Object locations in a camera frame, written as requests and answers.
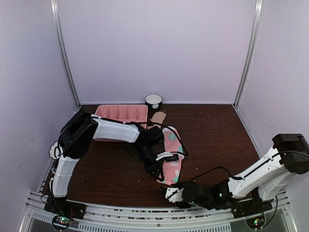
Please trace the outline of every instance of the purple wall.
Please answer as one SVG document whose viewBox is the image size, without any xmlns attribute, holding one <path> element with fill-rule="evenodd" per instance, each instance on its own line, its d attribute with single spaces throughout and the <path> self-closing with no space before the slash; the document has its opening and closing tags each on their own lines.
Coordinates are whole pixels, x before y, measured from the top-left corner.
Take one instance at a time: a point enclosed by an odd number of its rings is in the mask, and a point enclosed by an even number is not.
<svg viewBox="0 0 309 232">
<path fill-rule="evenodd" d="M 233 103 L 255 1 L 59 1 L 82 103 Z"/>
<path fill-rule="evenodd" d="M 277 133 L 302 133 L 309 142 L 309 2 L 265 1 L 258 48 L 240 113 L 261 154 Z M 309 174 L 287 188 L 308 231 Z"/>
<path fill-rule="evenodd" d="M 16 231 L 72 116 L 50 1 L 0 0 L 0 230 Z"/>
</svg>

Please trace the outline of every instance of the pink cloth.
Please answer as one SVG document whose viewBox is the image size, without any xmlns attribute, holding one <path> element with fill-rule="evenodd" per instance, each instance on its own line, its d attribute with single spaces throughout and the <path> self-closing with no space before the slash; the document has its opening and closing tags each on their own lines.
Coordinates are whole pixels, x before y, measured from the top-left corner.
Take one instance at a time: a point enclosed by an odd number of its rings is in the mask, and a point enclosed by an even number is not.
<svg viewBox="0 0 309 232">
<path fill-rule="evenodd" d="M 170 127 L 170 128 L 172 128 L 178 134 L 177 130 L 174 127 Z M 162 132 L 164 135 L 165 151 L 179 151 L 183 153 L 183 147 L 179 143 L 176 135 L 167 128 L 164 128 Z M 178 157 L 179 157 L 179 160 L 177 161 L 171 161 L 171 162 L 164 161 L 163 163 L 164 181 L 157 180 L 158 182 L 166 184 L 166 185 L 172 185 L 178 182 L 184 155 L 178 154 Z"/>
</svg>

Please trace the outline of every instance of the black cable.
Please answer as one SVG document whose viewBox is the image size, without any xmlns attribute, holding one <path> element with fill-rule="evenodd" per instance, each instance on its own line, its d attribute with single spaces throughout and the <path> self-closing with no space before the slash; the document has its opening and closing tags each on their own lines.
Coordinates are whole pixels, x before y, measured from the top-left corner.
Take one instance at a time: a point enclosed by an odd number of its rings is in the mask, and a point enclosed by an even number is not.
<svg viewBox="0 0 309 232">
<path fill-rule="evenodd" d="M 172 196 L 174 196 L 177 192 L 178 192 L 178 190 L 174 191 L 169 197 L 167 197 L 167 199 L 169 199 L 169 198 L 171 198 Z"/>
<path fill-rule="evenodd" d="M 40 197 L 41 202 L 43 202 L 43 203 L 45 203 L 45 204 L 47 204 L 47 202 L 43 201 L 43 199 L 42 199 L 42 198 L 43 198 L 44 196 L 46 196 L 46 195 L 47 195 L 47 193 L 43 194 L 43 195 Z"/>
<path fill-rule="evenodd" d="M 170 153 L 178 153 L 178 154 L 181 154 L 181 155 L 184 155 L 184 156 L 185 156 L 185 153 L 180 152 L 180 151 L 168 151 L 168 152 L 170 152 Z"/>
<path fill-rule="evenodd" d="M 270 224 L 270 222 L 272 221 L 272 219 L 274 218 L 274 216 L 275 216 L 275 214 L 277 212 L 277 209 L 278 209 L 278 197 L 276 195 L 276 208 L 275 208 L 274 214 L 272 215 L 270 220 L 266 224 L 264 224 L 263 229 Z"/>
<path fill-rule="evenodd" d="M 303 152 L 299 152 L 299 151 L 280 151 L 280 152 L 278 152 L 277 154 L 279 155 L 279 154 L 285 154 L 285 153 L 297 153 L 297 154 L 300 154 L 300 155 L 309 157 L 308 154 L 303 153 Z"/>
<path fill-rule="evenodd" d="M 174 135 L 176 136 L 177 140 L 179 141 L 180 145 L 182 146 L 183 148 L 183 151 L 185 153 L 185 156 L 189 156 L 189 153 L 187 151 L 187 149 L 185 148 L 185 146 L 183 145 L 183 142 L 181 141 L 180 137 L 178 136 L 178 134 L 176 133 L 176 131 L 174 131 L 171 127 L 169 126 L 166 126 L 164 124 L 161 124 L 161 123 L 158 123 L 158 122 L 128 122 L 128 123 L 125 123 L 127 125 L 135 125 L 135 124 L 155 124 L 155 125 L 159 125 L 161 127 L 164 127 L 166 129 L 169 129 L 171 132 L 174 133 Z"/>
<path fill-rule="evenodd" d="M 61 211 L 61 208 L 59 207 L 59 205 L 57 204 L 57 202 L 55 201 L 55 198 L 54 198 L 53 182 L 54 182 L 54 180 L 53 180 L 53 181 L 51 182 L 51 184 L 50 184 L 51 195 L 52 195 L 52 198 L 53 198 L 53 200 L 54 200 L 55 205 L 56 205 L 57 208 L 59 209 L 59 212 L 60 212 L 61 214 L 63 214 L 63 212 Z"/>
<path fill-rule="evenodd" d="M 224 170 L 224 171 L 229 175 L 229 177 L 231 177 L 231 178 L 234 179 L 234 180 L 242 180 L 241 177 L 233 176 L 227 168 L 222 167 L 222 166 L 218 166 L 218 167 L 212 168 L 212 169 L 210 169 L 210 170 L 208 170 L 208 171 L 205 171 L 205 172 L 203 172 L 203 173 L 200 174 L 200 175 L 197 175 L 197 176 L 193 177 L 193 178 L 190 179 L 188 182 L 194 181 L 194 180 L 196 180 L 196 179 L 198 179 L 198 178 L 200 178 L 200 177 L 202 177 L 202 176 L 204 176 L 204 175 L 206 175 L 206 174 L 208 174 L 208 173 L 211 173 L 211 172 L 213 172 L 213 171 L 215 171 L 215 170 L 218 170 L 218 169 Z"/>
<path fill-rule="evenodd" d="M 53 226 L 53 228 L 55 229 L 55 231 L 56 231 L 56 230 L 57 230 L 57 231 L 65 231 L 67 228 L 70 227 L 70 225 L 71 225 L 71 220 L 69 219 L 69 220 L 70 220 L 70 223 L 69 223 L 66 227 L 59 229 L 59 228 L 56 228 L 56 227 L 54 226 L 54 222 L 56 221 L 56 218 L 58 218 L 58 217 L 63 217 L 63 218 L 65 218 L 63 215 L 56 215 L 56 216 L 54 216 L 53 219 L 52 219 L 52 226 Z"/>
<path fill-rule="evenodd" d="M 288 150 L 288 151 L 280 151 L 280 152 L 276 153 L 275 155 L 273 155 L 271 158 L 273 159 L 273 158 L 275 158 L 276 156 L 281 155 L 281 154 L 285 154 L 285 153 L 297 153 L 297 154 L 300 154 L 300 155 L 309 157 L 309 155 L 306 154 L 306 153 L 299 152 L 299 151 Z M 244 176 L 244 178 L 246 178 L 246 177 L 248 177 L 249 175 L 251 175 L 252 173 L 254 173 L 256 170 L 258 170 L 260 167 L 262 167 L 264 164 L 268 163 L 269 161 L 271 161 L 271 159 L 265 160 L 265 161 L 264 161 L 263 163 L 261 163 L 259 166 L 257 166 L 256 168 L 254 168 L 251 172 L 249 172 L 248 174 L 246 174 L 246 175 Z"/>
<path fill-rule="evenodd" d="M 151 123 L 153 123 L 153 124 L 155 124 L 155 125 L 159 125 L 159 126 L 161 126 L 161 127 L 164 127 L 164 128 L 166 128 L 166 129 L 169 129 L 171 132 L 173 132 L 173 133 L 175 134 L 177 140 L 179 141 L 180 145 L 181 145 L 182 148 L 183 148 L 183 151 L 184 151 L 184 153 L 185 153 L 184 156 L 189 156 L 189 153 L 188 153 L 187 149 L 186 149 L 185 146 L 183 145 L 183 142 L 181 141 L 181 139 L 180 139 L 180 137 L 178 136 L 178 134 L 176 133 L 176 131 L 174 131 L 171 127 L 165 126 L 164 124 L 161 124 L 161 123 L 157 123 L 157 122 L 151 122 Z"/>
</svg>

